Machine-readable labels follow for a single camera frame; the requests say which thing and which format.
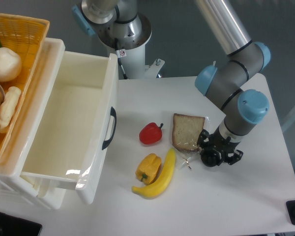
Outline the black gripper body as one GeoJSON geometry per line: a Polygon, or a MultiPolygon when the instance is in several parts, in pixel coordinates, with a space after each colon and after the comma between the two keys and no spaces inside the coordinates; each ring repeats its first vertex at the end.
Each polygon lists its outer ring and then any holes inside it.
{"type": "Polygon", "coordinates": [[[232,142],[229,136],[225,139],[219,132],[214,132],[208,138],[208,147],[218,151],[223,160],[230,160],[233,158],[237,143],[232,142]]]}

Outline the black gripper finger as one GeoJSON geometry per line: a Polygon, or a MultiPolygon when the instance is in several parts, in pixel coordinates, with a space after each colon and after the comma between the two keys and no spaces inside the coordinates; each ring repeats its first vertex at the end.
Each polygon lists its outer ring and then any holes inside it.
{"type": "Polygon", "coordinates": [[[200,147],[200,154],[202,154],[209,147],[209,132],[203,129],[198,137],[197,145],[200,147]]]}
{"type": "Polygon", "coordinates": [[[233,152],[223,152],[221,154],[221,157],[223,162],[229,165],[233,165],[241,160],[241,158],[243,157],[243,151],[234,149],[233,152]]]}

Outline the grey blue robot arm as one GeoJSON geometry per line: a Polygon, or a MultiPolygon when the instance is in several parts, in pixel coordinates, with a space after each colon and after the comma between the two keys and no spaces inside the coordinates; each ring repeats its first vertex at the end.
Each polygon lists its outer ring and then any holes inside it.
{"type": "MultiPolygon", "coordinates": [[[[237,145],[269,110],[263,93],[241,87],[267,66],[270,51],[265,44],[251,40],[227,0],[198,0],[196,5],[229,57],[224,67],[207,66],[195,80],[198,91],[225,114],[214,133],[200,132],[197,145],[206,166],[232,165],[243,156],[237,145]]],[[[150,22],[138,13],[136,1],[84,0],[72,7],[72,14],[85,34],[98,35],[107,50],[117,55],[123,79],[147,74],[144,53],[130,55],[151,36],[150,22]]]]}

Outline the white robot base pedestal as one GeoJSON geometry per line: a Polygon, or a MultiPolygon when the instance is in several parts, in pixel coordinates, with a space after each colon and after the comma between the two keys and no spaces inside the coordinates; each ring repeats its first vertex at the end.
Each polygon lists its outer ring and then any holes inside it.
{"type": "Polygon", "coordinates": [[[113,22],[98,33],[108,54],[118,58],[118,77],[123,79],[160,78],[165,61],[157,58],[146,64],[146,44],[152,35],[152,27],[146,16],[138,13],[128,23],[113,22]]]}

